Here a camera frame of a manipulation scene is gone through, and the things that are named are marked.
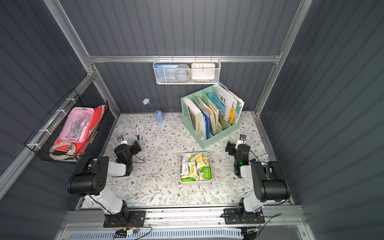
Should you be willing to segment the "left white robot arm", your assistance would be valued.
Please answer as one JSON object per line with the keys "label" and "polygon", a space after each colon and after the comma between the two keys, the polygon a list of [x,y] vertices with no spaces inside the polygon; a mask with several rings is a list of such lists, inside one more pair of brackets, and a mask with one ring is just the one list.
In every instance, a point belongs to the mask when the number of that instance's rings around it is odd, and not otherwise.
{"label": "left white robot arm", "polygon": [[107,186],[107,177],[130,176],[133,171],[133,157],[142,149],[137,140],[128,145],[122,137],[114,152],[117,159],[109,157],[82,160],[68,182],[68,192],[79,197],[89,198],[98,204],[105,214],[105,228],[122,227],[131,222],[127,204],[119,199]]}

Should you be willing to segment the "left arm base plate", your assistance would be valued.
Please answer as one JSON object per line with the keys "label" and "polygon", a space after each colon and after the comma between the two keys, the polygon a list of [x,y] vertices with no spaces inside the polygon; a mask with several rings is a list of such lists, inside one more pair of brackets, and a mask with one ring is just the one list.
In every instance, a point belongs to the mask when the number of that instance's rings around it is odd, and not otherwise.
{"label": "left arm base plate", "polygon": [[104,228],[143,227],[146,211],[128,211],[116,215],[105,215]]}

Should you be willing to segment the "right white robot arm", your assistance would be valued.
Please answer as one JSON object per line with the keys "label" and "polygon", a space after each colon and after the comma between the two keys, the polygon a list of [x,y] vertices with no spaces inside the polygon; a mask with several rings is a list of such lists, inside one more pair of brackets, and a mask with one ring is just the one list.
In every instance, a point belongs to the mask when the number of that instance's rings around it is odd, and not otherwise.
{"label": "right white robot arm", "polygon": [[227,225],[261,224],[265,222],[262,208],[281,205],[291,197],[290,187],[278,162],[262,162],[260,157],[249,160],[250,146],[244,141],[227,143],[225,151],[234,157],[234,173],[253,184],[253,191],[242,198],[237,208],[224,209]]}

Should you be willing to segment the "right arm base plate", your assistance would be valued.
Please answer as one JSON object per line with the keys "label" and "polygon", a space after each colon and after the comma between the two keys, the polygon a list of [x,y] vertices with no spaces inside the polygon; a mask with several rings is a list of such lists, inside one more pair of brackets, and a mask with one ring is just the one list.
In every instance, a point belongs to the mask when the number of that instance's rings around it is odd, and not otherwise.
{"label": "right arm base plate", "polygon": [[221,218],[225,219],[225,223],[227,225],[265,223],[265,218],[261,216],[259,212],[248,213],[235,208],[224,209],[224,213],[221,214]]}

